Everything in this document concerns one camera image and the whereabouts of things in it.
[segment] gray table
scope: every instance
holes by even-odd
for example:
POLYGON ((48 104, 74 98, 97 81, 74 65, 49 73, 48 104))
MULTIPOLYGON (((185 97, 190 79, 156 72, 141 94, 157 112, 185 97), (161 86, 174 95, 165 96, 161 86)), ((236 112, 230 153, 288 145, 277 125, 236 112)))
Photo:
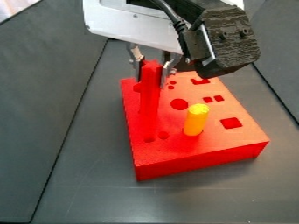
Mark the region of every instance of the gray table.
POLYGON ((221 79, 271 138, 257 159, 136 182, 118 91, 126 60, 124 43, 108 41, 33 222, 297 222, 299 129, 251 66, 221 79))

